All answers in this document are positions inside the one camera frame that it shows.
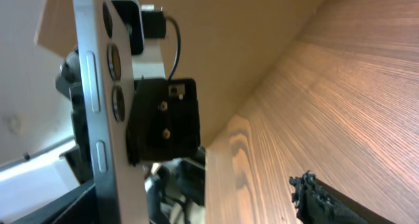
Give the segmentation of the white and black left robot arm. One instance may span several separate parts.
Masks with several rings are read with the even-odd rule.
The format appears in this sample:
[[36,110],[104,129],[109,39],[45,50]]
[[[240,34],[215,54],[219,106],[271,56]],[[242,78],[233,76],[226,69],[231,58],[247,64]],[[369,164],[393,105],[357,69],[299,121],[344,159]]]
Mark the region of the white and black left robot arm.
[[45,55],[1,57],[1,222],[92,179],[79,52],[54,72]]

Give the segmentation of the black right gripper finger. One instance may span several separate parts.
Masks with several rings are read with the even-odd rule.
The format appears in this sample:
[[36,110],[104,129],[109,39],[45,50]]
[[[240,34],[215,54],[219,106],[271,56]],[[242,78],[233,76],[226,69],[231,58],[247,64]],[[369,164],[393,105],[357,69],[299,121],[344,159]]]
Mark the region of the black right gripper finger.
[[304,224],[390,224],[391,221],[362,206],[319,180],[310,171],[290,177],[295,188],[291,201]]

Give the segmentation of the blue Galaxy smartphone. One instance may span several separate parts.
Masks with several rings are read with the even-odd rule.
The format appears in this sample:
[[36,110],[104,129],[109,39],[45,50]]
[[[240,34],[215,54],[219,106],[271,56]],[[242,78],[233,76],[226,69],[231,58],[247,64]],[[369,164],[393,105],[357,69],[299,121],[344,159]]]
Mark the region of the blue Galaxy smartphone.
[[130,38],[110,0],[73,0],[100,223],[148,223],[142,166],[127,157],[134,98]]

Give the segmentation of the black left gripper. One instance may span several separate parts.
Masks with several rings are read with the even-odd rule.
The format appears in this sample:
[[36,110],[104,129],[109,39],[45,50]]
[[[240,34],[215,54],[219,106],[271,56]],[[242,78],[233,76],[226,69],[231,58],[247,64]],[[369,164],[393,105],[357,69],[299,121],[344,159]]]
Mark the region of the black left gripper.
[[194,79],[141,79],[128,125],[128,163],[191,157],[200,146],[200,116]]

